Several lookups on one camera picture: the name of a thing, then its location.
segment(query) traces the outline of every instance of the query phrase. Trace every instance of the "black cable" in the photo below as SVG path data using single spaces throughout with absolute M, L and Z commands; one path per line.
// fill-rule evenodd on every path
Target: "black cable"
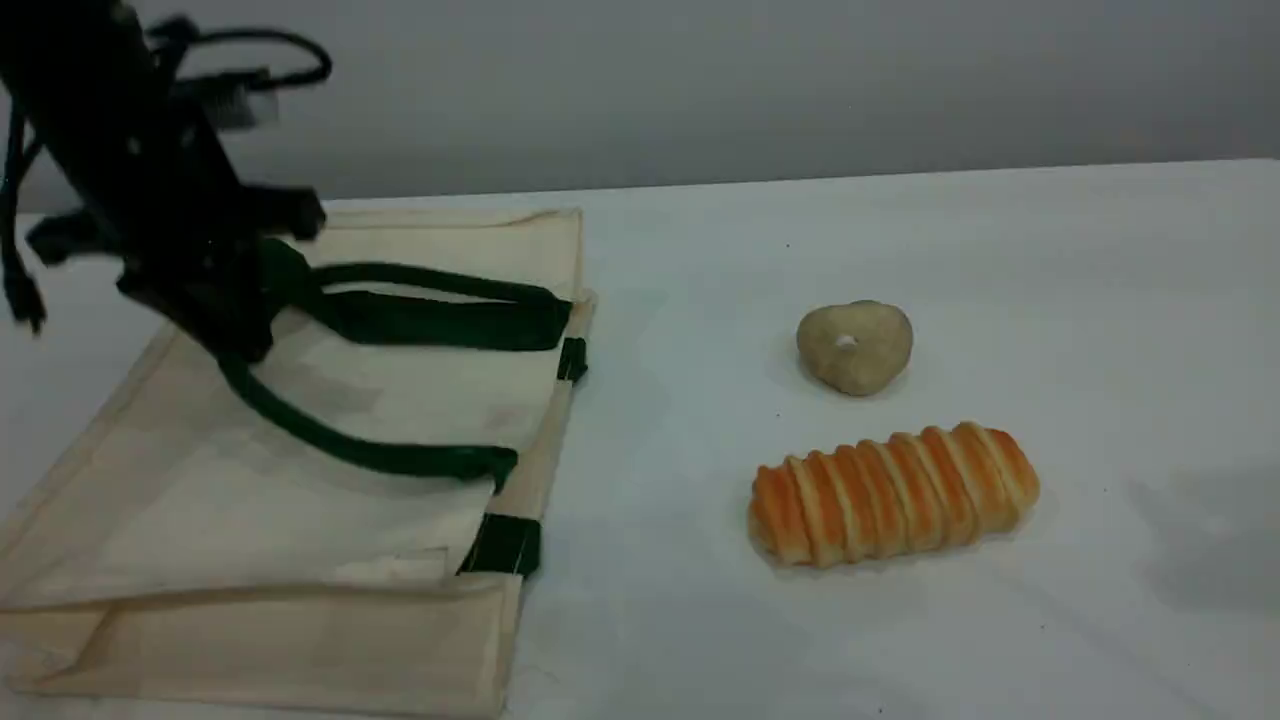
M 4 265 L 4 293 L 14 320 L 31 325 L 40 334 L 45 324 L 45 301 L 40 296 L 36 281 L 27 272 L 27 265 L 18 252 L 18 186 L 40 155 L 42 143 L 32 140 L 23 147 L 27 119 L 17 102 L 9 108 L 9 140 L 5 143 L 4 179 L 0 184 L 0 264 Z
M 306 70 L 297 70 L 283 77 L 268 76 L 248 81 L 244 85 L 244 90 L 251 92 L 266 92 L 269 90 L 288 87 L 306 87 L 308 85 L 329 79 L 329 76 L 333 73 L 333 58 L 329 56 L 329 53 L 321 47 L 320 44 L 302 37 L 301 35 L 283 29 L 256 27 L 215 29 L 211 32 L 201 32 L 196 37 L 192 37 L 189 45 L 195 47 L 198 45 L 216 45 L 219 42 L 239 42 L 246 40 L 292 45 L 310 54 L 316 60 L 316 65 Z

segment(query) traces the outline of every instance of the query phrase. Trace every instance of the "bread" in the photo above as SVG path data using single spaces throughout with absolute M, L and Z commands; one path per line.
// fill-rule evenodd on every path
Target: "bread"
M 1009 532 L 1037 500 L 1039 478 L 1014 438 L 960 423 L 762 466 L 749 532 L 785 565 L 827 568 Z

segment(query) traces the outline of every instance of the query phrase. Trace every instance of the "potato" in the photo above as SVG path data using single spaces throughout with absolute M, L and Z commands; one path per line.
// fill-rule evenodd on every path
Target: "potato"
M 913 342 L 906 314 L 874 300 L 818 307 L 796 328 L 804 366 L 819 380 L 858 397 L 884 389 L 906 368 Z

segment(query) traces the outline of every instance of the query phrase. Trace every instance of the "table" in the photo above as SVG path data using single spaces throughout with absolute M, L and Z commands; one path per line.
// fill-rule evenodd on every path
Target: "table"
M 602 304 L 511 717 L 1280 707 L 1280 163 L 333 204 L 570 205 Z M 45 337 L 0 333 L 0 507 L 157 328 L 113 277 L 41 273 Z M 908 311 L 916 347 L 852 400 L 805 377 L 792 333 L 868 297 Z M 1012 538 L 823 573 L 748 543 L 756 465 L 961 419 L 1011 432 L 1039 470 Z M 0 715 L 287 716 L 4 694 Z

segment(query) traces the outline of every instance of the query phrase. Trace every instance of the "canvas bag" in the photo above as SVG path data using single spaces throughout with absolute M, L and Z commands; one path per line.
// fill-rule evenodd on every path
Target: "canvas bag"
M 346 214 L 308 254 L 547 287 L 577 301 L 572 342 L 593 310 L 579 279 L 580 231 L 577 213 Z M 474 570 L 488 555 L 527 557 L 527 537 L 485 538 L 504 539 L 503 523 L 545 507 L 572 387 L 558 379 L 564 343 L 388 351 L 307 325 L 278 320 L 274 357 L 257 370 L 264 382 L 353 434 L 516 447 L 503 491 L 335 462 L 247 413 L 189 340 L 157 338 L 3 528 L 0 632 L 28 648 L 17 689 L 500 708 L 521 579 Z M 488 546 L 498 550 L 476 553 Z

